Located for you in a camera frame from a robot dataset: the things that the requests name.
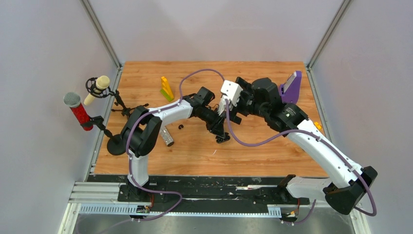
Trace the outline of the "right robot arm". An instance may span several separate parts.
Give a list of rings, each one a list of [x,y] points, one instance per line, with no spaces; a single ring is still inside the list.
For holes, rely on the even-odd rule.
[[[300,107],[282,100],[277,84],[269,78],[252,83],[237,78],[226,80],[221,93],[227,117],[238,113],[262,117],[278,137],[300,146],[328,174],[324,179],[292,176],[278,190],[280,201],[287,204],[296,198],[325,201],[347,215],[367,195],[372,206],[368,215],[377,214],[370,189],[377,171],[371,166],[362,167],[334,146]]]

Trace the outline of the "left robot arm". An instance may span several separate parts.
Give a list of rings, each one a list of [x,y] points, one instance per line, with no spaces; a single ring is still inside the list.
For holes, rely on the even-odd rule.
[[[149,188],[145,184],[149,180],[148,154],[156,145],[161,128],[178,120],[197,117],[206,123],[207,130],[214,134],[217,143],[230,139],[224,131],[224,117],[212,110],[209,103],[215,98],[213,92],[205,87],[191,95],[184,96],[182,101],[158,107],[138,107],[123,127],[120,137],[129,157],[129,184],[131,196],[137,201],[144,201],[149,196]]]

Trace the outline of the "black earbud charging case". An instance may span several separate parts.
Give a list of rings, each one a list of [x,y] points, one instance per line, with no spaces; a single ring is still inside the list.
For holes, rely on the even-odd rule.
[[[225,132],[224,136],[216,136],[216,143],[221,144],[230,140],[230,135]]]

